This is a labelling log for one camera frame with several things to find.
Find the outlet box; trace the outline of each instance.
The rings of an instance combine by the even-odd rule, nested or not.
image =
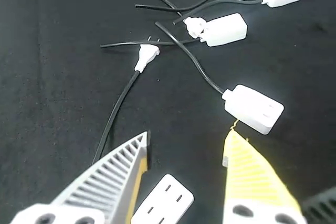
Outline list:
[[[137,209],[131,224],[176,224],[193,202],[193,194],[166,174]]]

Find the black background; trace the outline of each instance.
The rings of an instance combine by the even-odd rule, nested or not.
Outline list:
[[[171,0],[179,7],[199,0]],[[188,38],[175,14],[136,10],[159,0],[0,0],[0,222],[34,203],[49,203],[91,164],[109,113],[133,74],[138,47],[99,44],[169,39],[157,20]],[[243,84],[285,110],[270,134],[238,124],[302,201],[336,184],[335,0],[279,8],[223,4],[206,20],[241,13],[247,38],[210,48],[195,43],[204,69],[223,89]],[[113,128],[118,146],[151,130],[152,169],[138,203],[166,173],[195,201],[180,223],[221,223],[224,138],[234,118],[177,47],[140,75]]]

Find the yellow cover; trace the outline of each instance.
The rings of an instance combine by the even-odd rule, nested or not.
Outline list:
[[[225,139],[224,157],[228,158],[225,202],[230,199],[257,200],[265,205],[301,212],[272,166],[233,129]]]

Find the gray plastic part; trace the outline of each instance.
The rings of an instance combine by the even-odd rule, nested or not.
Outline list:
[[[147,132],[128,140],[88,168],[51,203],[99,209],[105,224],[125,223],[140,161],[147,159]]]
[[[308,224],[336,223],[336,187],[304,201],[301,209]]]

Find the white socket outlet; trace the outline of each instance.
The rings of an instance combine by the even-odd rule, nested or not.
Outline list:
[[[166,174],[137,209],[131,224],[176,224],[193,201],[193,194]]]

